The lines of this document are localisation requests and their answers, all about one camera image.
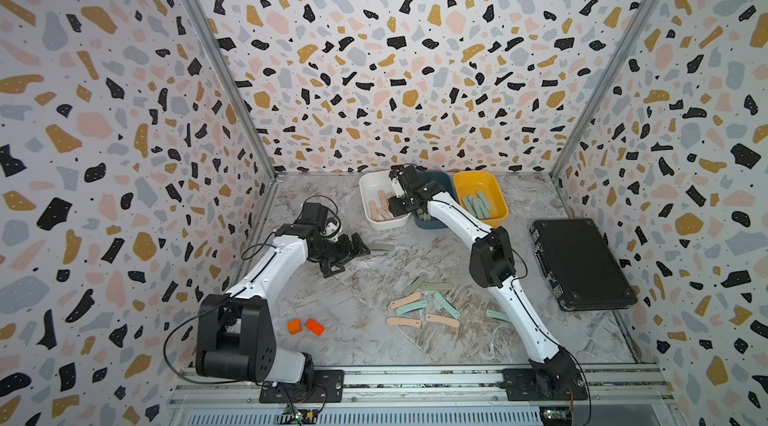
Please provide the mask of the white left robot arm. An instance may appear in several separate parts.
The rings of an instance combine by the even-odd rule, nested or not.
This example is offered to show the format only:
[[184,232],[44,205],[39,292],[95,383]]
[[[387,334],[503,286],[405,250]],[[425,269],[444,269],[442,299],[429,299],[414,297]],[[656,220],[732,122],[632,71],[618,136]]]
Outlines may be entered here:
[[370,254],[357,233],[341,232],[336,213],[318,202],[305,204],[297,219],[276,229],[266,253],[229,290],[207,296],[200,308],[194,366],[204,377],[306,386],[314,381],[307,353],[280,348],[270,304],[291,276],[310,262],[328,278]]

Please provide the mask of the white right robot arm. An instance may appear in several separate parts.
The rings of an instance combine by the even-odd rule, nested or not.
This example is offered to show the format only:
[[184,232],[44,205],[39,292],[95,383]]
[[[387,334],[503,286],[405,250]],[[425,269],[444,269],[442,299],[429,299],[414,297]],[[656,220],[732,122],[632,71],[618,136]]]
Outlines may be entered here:
[[424,210],[448,227],[470,251],[468,271],[474,282],[496,300],[520,336],[534,371],[537,393],[553,399],[570,393],[589,396],[580,363],[556,341],[527,298],[515,270],[520,255],[503,227],[491,227],[463,209],[445,188],[427,182],[413,164],[393,166],[389,178],[394,196],[388,208],[394,215]]

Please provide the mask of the mint knife diagonal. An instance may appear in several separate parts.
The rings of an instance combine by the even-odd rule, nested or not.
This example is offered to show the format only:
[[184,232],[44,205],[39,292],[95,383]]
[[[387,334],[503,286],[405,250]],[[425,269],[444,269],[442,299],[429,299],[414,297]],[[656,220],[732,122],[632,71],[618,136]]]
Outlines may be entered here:
[[436,303],[447,312],[452,318],[459,319],[460,312],[443,296],[439,291],[433,293]]

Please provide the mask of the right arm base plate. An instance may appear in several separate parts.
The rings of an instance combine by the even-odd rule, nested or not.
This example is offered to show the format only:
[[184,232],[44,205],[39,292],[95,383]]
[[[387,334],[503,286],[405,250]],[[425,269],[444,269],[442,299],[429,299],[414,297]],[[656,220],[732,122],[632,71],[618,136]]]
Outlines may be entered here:
[[543,370],[508,368],[502,370],[502,389],[508,401],[587,400],[586,382],[579,371],[559,379]]

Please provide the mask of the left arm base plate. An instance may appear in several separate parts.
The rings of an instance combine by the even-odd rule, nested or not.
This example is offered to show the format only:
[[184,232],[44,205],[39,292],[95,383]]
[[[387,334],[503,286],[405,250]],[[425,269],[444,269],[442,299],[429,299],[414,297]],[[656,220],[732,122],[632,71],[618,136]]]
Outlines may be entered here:
[[261,404],[340,403],[344,390],[343,369],[320,369],[304,374],[298,383],[265,385],[259,395]]

